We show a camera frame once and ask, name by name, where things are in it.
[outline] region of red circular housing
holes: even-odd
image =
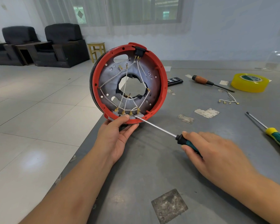
[[[92,70],[92,75],[90,76],[90,84],[91,84],[90,90],[93,89],[93,91],[91,91],[91,92],[93,92],[92,96],[94,97],[97,106],[104,112],[105,118],[110,117],[112,119],[116,119],[116,118],[118,118],[118,115],[114,114],[113,111],[110,110],[101,101],[101,95],[99,93],[99,91],[100,91],[99,79],[100,79],[102,70],[103,70],[103,68],[105,68],[105,64],[107,64],[107,62],[110,59],[113,60],[114,57],[125,54],[125,53],[127,53],[127,51],[135,52],[135,49],[138,47],[145,49],[144,56],[141,57],[141,59],[145,58],[146,61],[150,62],[150,64],[154,66],[154,69],[156,70],[156,72],[158,72],[159,78],[161,81],[159,94],[157,94],[157,100],[155,101],[155,103],[153,104],[153,107],[151,107],[150,110],[146,110],[145,113],[142,113],[144,115],[143,119],[147,120],[150,117],[152,117],[161,108],[162,104],[165,101],[166,94],[167,94],[168,81],[167,81],[167,75],[166,75],[166,71],[164,69],[163,64],[161,63],[159,58],[153,52],[147,50],[146,47],[144,47],[140,44],[137,44],[137,43],[130,42],[127,45],[122,45],[122,46],[113,48],[113,49],[109,50],[108,52],[106,52],[101,58],[99,58],[97,60],[95,66],[93,67],[94,69]],[[137,124],[140,122],[142,122],[142,121],[139,119],[130,119],[127,121],[127,124]]]

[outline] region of square dark patch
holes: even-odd
[[[177,189],[173,189],[157,199],[154,199],[151,204],[153,205],[153,209],[155,210],[160,224],[165,224],[188,210],[187,205]]]

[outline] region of black armchair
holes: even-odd
[[[78,24],[58,23],[45,27],[47,43],[27,45],[36,66],[70,68],[89,60]]]
[[[10,26],[2,29],[6,43],[0,44],[0,65],[23,66],[24,62],[15,45],[38,41],[33,27]]]

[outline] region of center hole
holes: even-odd
[[[126,77],[123,77],[119,82],[119,89],[121,92],[124,90],[124,84],[126,82]],[[146,91],[146,85],[141,83],[137,76],[129,74],[127,77],[127,85],[125,88],[125,94],[128,96],[131,94],[131,97],[136,97],[138,95],[144,95]]]

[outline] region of person's right hand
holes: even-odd
[[[247,182],[259,175],[250,161],[232,141],[213,133],[183,132],[185,139],[199,150],[201,158],[194,150],[182,145],[189,159],[199,172],[216,186],[238,197]]]

